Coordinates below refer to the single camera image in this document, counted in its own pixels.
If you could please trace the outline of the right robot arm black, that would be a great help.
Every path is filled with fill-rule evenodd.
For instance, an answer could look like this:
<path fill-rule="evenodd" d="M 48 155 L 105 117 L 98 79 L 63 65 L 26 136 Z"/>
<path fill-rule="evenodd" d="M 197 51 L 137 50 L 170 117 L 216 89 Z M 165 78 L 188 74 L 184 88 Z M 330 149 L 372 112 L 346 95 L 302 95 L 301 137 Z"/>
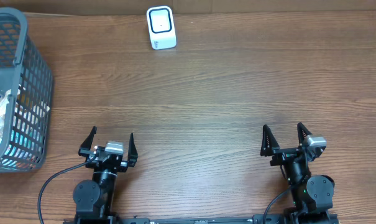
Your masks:
<path fill-rule="evenodd" d="M 261 222 L 266 223 L 272 205 L 290 193 L 293 206 L 277 216 L 279 223 L 338 223 L 331 215 L 334 180 L 328 175 L 312 175 L 309 163 L 319 158 L 327 146 L 322 135 L 312 134 L 303 123 L 297 124 L 298 146 L 282 149 L 266 124 L 262 129 L 260 155 L 270 157 L 271 166 L 279 166 L 288 188 L 277 195 L 267 206 Z"/>

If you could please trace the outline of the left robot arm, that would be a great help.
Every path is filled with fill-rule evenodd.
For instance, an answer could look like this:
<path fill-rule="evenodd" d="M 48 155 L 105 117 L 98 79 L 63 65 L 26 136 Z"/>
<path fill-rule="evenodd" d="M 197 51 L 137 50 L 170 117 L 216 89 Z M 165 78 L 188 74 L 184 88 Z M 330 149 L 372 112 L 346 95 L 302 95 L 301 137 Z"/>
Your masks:
<path fill-rule="evenodd" d="M 117 213 L 112 211 L 112 201 L 117 175 L 134 167 L 138 153 L 134 135 L 129 137 L 128 150 L 121 142 L 109 141 L 105 146 L 91 148 L 97 127 L 93 127 L 78 150 L 85 158 L 85 167 L 93 169 L 92 178 L 81 181 L 73 191 L 76 204 L 74 223 L 120 223 Z"/>

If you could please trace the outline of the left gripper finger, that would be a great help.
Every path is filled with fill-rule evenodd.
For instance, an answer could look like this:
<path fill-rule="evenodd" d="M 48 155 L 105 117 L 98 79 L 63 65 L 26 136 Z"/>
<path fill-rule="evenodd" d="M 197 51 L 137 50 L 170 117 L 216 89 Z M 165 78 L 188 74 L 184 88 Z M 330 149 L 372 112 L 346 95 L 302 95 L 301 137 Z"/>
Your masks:
<path fill-rule="evenodd" d="M 94 135 L 96 134 L 96 131 L 97 131 L 97 127 L 93 126 L 89 135 L 88 135 L 88 137 L 81 144 L 80 150 L 90 150 L 91 149 L 93 139 L 94 139 Z"/>
<path fill-rule="evenodd" d="M 133 133 L 130 134 L 130 139 L 129 139 L 129 151 L 128 151 L 128 166 L 129 167 L 134 167 L 137 159 L 138 159 L 138 152 L 134 143 L 134 135 Z"/>

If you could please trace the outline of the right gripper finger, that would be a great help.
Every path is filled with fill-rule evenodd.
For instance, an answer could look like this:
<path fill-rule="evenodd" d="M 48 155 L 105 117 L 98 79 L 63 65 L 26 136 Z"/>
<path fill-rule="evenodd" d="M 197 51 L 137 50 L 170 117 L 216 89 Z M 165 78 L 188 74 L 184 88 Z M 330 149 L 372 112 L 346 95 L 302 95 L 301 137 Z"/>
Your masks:
<path fill-rule="evenodd" d="M 297 132 L 299 145 L 302 145 L 303 141 L 305 140 L 305 137 L 307 137 L 308 135 L 312 135 L 312 133 L 305 127 L 305 125 L 302 122 L 299 122 L 297 124 Z"/>
<path fill-rule="evenodd" d="M 262 130 L 262 145 L 260 149 L 261 156 L 272 156 L 280 149 L 271 129 L 265 124 Z"/>

